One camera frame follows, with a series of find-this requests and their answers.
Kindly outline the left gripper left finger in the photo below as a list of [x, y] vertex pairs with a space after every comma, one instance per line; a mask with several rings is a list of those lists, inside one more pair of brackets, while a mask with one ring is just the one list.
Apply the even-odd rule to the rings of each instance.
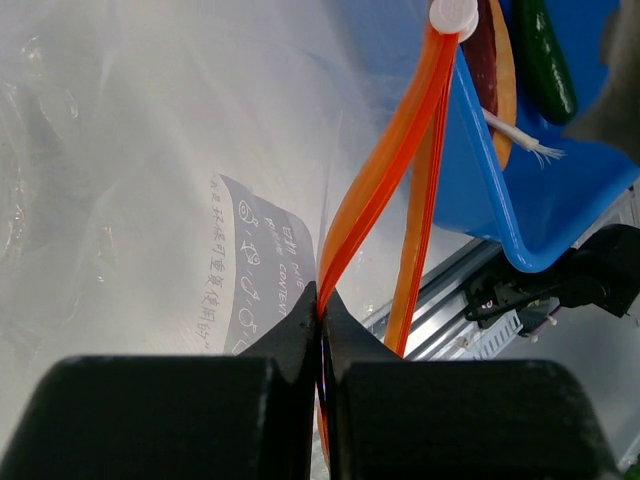
[[236, 356], [76, 356], [37, 385], [5, 479], [306, 479], [316, 287]]

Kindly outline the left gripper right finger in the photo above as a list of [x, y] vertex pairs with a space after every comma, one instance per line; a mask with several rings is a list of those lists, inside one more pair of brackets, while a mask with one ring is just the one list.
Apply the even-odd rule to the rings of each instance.
[[338, 295], [322, 332], [334, 479], [617, 479], [591, 402], [548, 360], [408, 361]]

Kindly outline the clear zip top bag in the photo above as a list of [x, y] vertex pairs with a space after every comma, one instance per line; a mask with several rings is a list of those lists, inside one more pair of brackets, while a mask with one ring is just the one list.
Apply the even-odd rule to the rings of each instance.
[[346, 160], [334, 1], [1, 5], [1, 461], [76, 356], [236, 356], [309, 284], [416, 303], [462, 31], [426, 5], [410, 82]]

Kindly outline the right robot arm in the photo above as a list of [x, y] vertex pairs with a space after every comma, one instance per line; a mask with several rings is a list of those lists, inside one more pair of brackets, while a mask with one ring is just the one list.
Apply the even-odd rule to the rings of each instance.
[[608, 67], [597, 98], [563, 130], [576, 141], [600, 142], [639, 163], [639, 3], [622, 1], [605, 23], [600, 59]]

